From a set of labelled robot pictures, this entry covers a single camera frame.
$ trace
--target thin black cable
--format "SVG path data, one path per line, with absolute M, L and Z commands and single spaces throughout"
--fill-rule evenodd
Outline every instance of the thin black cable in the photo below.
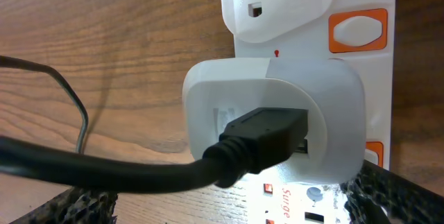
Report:
M 82 101 L 80 101 L 79 97 L 76 95 L 71 86 L 69 86 L 69 83 L 63 78 L 63 76 L 53 67 L 2 55 L 0 55 L 0 67 L 43 72 L 50 75 L 57 81 L 57 83 L 66 91 L 66 93 L 68 93 L 69 97 L 74 102 L 80 111 L 80 115 L 82 116 L 82 126 L 80 127 L 80 133 L 78 134 L 77 138 L 76 152 L 83 153 L 83 143 L 86 131 L 88 129 L 88 113 L 85 106 L 83 106 Z
M 221 160 L 154 165 L 107 160 L 0 137 L 0 172 L 82 188 L 128 193 L 198 189 L 224 175 Z

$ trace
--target wood grain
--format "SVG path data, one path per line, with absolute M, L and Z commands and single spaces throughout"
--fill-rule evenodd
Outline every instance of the wood grain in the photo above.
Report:
M 444 195 L 444 1 L 398 0 L 392 170 Z M 194 64 L 234 55 L 220 0 L 0 0 L 0 54 L 49 64 L 88 109 L 86 153 L 191 161 L 181 107 Z M 0 69 L 0 134 L 74 150 L 80 115 L 48 76 Z M 0 175 L 0 223 L 66 187 Z M 122 194 L 119 223 L 245 223 L 243 184 Z

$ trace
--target brown wooden floor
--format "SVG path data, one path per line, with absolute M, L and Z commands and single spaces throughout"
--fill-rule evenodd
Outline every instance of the brown wooden floor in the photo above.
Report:
M 444 195 L 444 0 L 398 0 L 391 170 Z M 54 66 L 86 105 L 86 153 L 190 162 L 182 81 L 234 55 L 220 0 L 0 0 L 0 54 Z M 0 135 L 73 150 L 80 116 L 49 77 L 0 69 Z M 0 223 L 66 187 L 0 175 Z M 122 194 L 119 223 L 245 223 L 242 184 Z

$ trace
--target rectangular slot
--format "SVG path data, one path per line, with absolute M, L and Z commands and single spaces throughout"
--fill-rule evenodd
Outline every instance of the rectangular slot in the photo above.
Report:
M 310 223 L 324 223 L 324 216 L 305 212 L 305 220 L 309 221 Z
M 301 144 L 299 144 L 299 146 L 294 152 L 300 154 L 308 154 L 308 141 L 304 139 L 304 141 Z
M 258 17 L 262 14 L 262 3 L 256 2 L 248 4 L 248 14 L 250 17 Z

